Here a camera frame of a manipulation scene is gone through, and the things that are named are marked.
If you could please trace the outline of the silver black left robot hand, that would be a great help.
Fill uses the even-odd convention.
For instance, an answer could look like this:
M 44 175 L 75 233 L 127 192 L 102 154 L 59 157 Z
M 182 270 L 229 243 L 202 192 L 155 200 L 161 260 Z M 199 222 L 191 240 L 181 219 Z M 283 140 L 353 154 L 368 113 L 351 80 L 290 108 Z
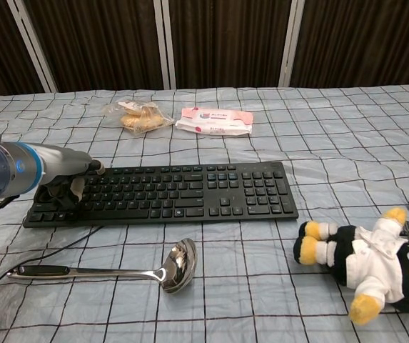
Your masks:
M 51 202 L 61 209 L 77 209 L 84 196 L 87 172 L 105 173 L 104 164 L 84 151 L 47 144 L 33 144 L 43 162 L 43 173 L 34 201 Z

